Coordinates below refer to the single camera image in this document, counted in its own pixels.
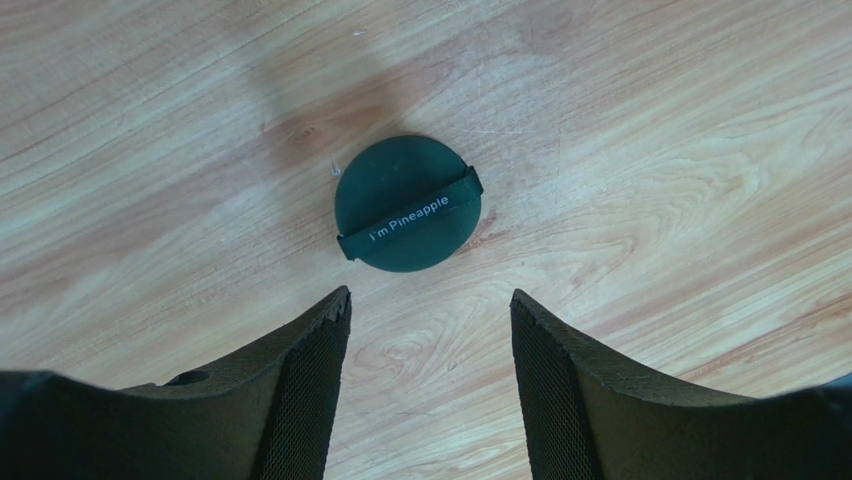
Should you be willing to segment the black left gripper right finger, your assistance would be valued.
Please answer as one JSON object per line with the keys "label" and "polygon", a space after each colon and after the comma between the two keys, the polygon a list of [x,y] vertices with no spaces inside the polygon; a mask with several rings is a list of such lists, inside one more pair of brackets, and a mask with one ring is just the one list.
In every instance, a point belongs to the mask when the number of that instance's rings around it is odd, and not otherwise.
{"label": "black left gripper right finger", "polygon": [[536,479],[847,479],[848,380],[756,399],[647,367],[522,290],[512,352]]}

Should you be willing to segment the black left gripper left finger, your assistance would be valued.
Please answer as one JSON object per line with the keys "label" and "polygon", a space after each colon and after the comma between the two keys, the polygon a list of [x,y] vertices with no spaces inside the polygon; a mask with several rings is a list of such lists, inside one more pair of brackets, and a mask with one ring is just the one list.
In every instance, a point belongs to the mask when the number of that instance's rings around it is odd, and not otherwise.
{"label": "black left gripper left finger", "polygon": [[51,371],[1,375],[5,479],[320,479],[351,295],[163,384],[108,390]]}

